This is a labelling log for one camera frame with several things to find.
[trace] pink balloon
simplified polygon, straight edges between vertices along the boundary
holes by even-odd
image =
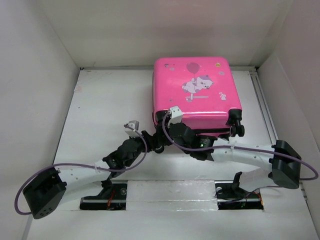
[[[198,63],[190,62],[186,65],[186,68],[190,73],[196,74],[199,71],[200,66]]]

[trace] glossy pink surface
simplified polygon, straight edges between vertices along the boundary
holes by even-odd
[[[228,61],[223,57],[158,59],[153,112],[173,106],[182,110],[182,122],[192,129],[228,128],[229,110],[242,109]]]

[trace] pink suitcase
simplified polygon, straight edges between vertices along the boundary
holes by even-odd
[[[182,122],[197,134],[228,137],[245,134],[236,85],[223,57],[166,57],[153,72],[153,121],[178,106]]]

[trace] cable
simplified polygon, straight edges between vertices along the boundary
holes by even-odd
[[[171,113],[170,111],[167,111],[166,114],[164,115],[164,118],[162,120],[162,130],[163,130],[164,135],[167,137],[167,139],[173,145],[175,145],[176,147],[178,147],[181,150],[189,151],[189,152],[202,152],[202,151],[208,151],[208,150],[214,150],[214,149],[231,149],[233,147],[234,149],[238,149],[238,150],[242,150],[242,151],[250,151],[250,152],[272,154],[272,155],[277,155],[277,156],[284,157],[284,158],[290,159],[292,161],[298,162],[298,163],[306,166],[307,168],[309,168],[314,173],[313,177],[303,177],[303,178],[300,178],[300,180],[311,181],[311,180],[316,180],[319,177],[319,173],[317,172],[317,170],[314,169],[307,162],[302,161],[302,160],[300,160],[300,159],[298,159],[296,157],[280,153],[280,152],[274,152],[274,151],[269,151],[269,150],[264,150],[264,149],[256,149],[256,148],[250,148],[250,147],[242,147],[242,146],[230,146],[230,145],[210,146],[210,147],[204,147],[204,148],[188,148],[188,147],[180,146],[179,144],[175,143],[171,139],[171,137],[169,136],[169,134],[168,134],[168,132],[166,130],[165,121],[166,121],[166,119],[167,119],[167,117],[168,117],[168,115],[170,113]]]
[[[14,209],[15,211],[20,214],[20,215],[30,215],[31,212],[23,212],[20,211],[19,206],[18,206],[18,200],[20,197],[21,192],[23,191],[23,189],[28,185],[29,182],[31,182],[32,179],[34,179],[35,177],[37,177],[39,174],[43,173],[44,171],[51,169],[51,168],[55,168],[55,167],[60,167],[60,166],[73,166],[73,167],[82,167],[82,168],[88,168],[88,169],[98,169],[101,171],[107,171],[107,172],[116,172],[116,173],[123,173],[129,170],[132,170],[136,167],[138,167],[143,160],[146,158],[147,152],[148,152],[148,145],[146,143],[146,140],[144,139],[144,137],[135,129],[133,129],[132,127],[128,126],[128,125],[124,125],[125,128],[130,129],[132,131],[134,131],[143,141],[144,144],[144,154],[141,158],[141,160],[134,166],[125,168],[125,169],[108,169],[108,168],[104,168],[104,167],[100,167],[100,166],[94,166],[94,165],[88,165],[88,164],[82,164],[82,163],[56,163],[56,164],[52,164],[50,166],[47,166],[39,171],[37,171],[35,174],[33,174],[31,177],[29,177],[23,184],[22,186],[19,188],[18,192],[15,195],[14,198]]]

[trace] cartoon cat sticker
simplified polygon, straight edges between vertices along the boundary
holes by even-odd
[[[208,96],[194,96],[194,94],[200,92],[202,89],[209,89],[214,82],[208,75],[198,76],[191,79],[191,81],[185,82],[182,85],[182,89],[185,93],[191,93],[190,96],[186,97],[187,102],[192,102],[193,99],[203,99],[208,98]]]

